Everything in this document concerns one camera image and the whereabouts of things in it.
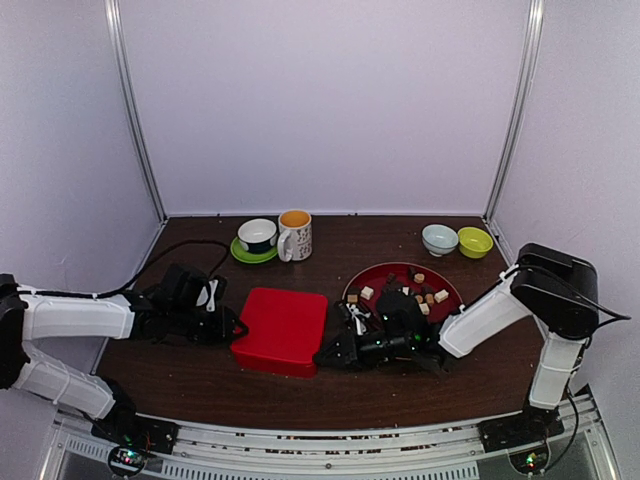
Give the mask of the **red chocolate box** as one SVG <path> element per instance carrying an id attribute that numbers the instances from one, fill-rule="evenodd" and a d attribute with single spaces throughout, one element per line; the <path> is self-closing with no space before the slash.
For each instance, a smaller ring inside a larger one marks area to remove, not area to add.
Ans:
<path id="1" fill-rule="evenodd" d="M 310 379 L 316 376 L 318 368 L 311 360 L 296 361 L 294 359 L 270 358 L 233 352 L 235 361 L 244 369 L 270 373 L 280 376 Z"/>

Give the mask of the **red box lid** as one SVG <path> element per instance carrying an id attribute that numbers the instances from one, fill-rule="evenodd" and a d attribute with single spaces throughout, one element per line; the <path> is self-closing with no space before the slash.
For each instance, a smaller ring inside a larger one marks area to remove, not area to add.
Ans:
<path id="1" fill-rule="evenodd" d="M 249 333 L 232 343 L 231 351 L 313 361 L 322 344 L 327 311 L 328 299 L 321 294 L 254 288 L 240 315 Z"/>

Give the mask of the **round red tray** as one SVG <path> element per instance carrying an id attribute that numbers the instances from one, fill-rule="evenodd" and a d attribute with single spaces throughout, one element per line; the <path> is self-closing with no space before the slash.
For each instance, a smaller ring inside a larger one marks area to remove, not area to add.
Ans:
<path id="1" fill-rule="evenodd" d="M 395 281 L 387 281 L 389 273 L 396 274 Z M 365 286 L 375 290 L 371 300 L 365 300 L 360 296 Z M 437 303 L 434 294 L 441 290 L 448 291 L 449 297 Z M 369 327 L 381 329 L 384 320 L 377 302 L 384 294 L 391 291 L 399 291 L 411 298 L 420 311 L 422 311 L 421 305 L 425 305 L 425 312 L 420 314 L 420 318 L 422 323 L 429 325 L 441 324 L 462 305 L 459 292 L 445 277 L 426 267 L 407 262 L 381 263 L 364 269 L 346 285 L 343 300 L 347 302 L 348 295 L 357 295 L 358 303 L 372 313 L 373 319 L 369 321 Z"/>

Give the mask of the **metal tongs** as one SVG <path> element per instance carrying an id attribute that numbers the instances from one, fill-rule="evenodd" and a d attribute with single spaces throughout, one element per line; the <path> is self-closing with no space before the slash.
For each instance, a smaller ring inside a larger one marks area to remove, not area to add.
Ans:
<path id="1" fill-rule="evenodd" d="M 413 355 L 410 361 L 422 370 L 430 372 L 438 377 L 449 375 L 456 361 L 439 355 Z"/>

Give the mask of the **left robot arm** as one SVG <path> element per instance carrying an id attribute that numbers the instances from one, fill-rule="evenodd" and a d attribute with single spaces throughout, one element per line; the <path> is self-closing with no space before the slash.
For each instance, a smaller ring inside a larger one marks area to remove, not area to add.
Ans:
<path id="1" fill-rule="evenodd" d="M 248 326 L 221 299 L 226 281 L 173 264 L 162 280 L 139 292 L 38 290 L 1 277 L 1 386 L 33 393 L 78 410 L 123 444 L 137 442 L 144 424 L 114 381 L 90 375 L 42 350 L 46 338 L 101 337 L 161 341 L 182 336 L 196 345 L 230 344 Z"/>

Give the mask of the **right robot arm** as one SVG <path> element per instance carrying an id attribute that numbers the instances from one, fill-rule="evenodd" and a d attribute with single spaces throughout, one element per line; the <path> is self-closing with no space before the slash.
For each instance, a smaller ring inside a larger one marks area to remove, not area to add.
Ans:
<path id="1" fill-rule="evenodd" d="M 548 334 L 523 410 L 481 425 L 485 436 L 514 433 L 530 442 L 549 434 L 557 421 L 565 388 L 599 325 L 597 300 L 598 277 L 590 262 L 528 243 L 491 289 L 447 313 L 441 323 L 428 323 L 427 303 L 395 280 L 385 283 L 371 308 L 337 303 L 344 317 L 361 319 L 371 313 L 382 327 L 363 335 L 346 330 L 313 361 L 322 367 L 356 369 L 403 357 L 441 373 L 452 359 L 468 355 L 517 321 L 535 317 Z"/>

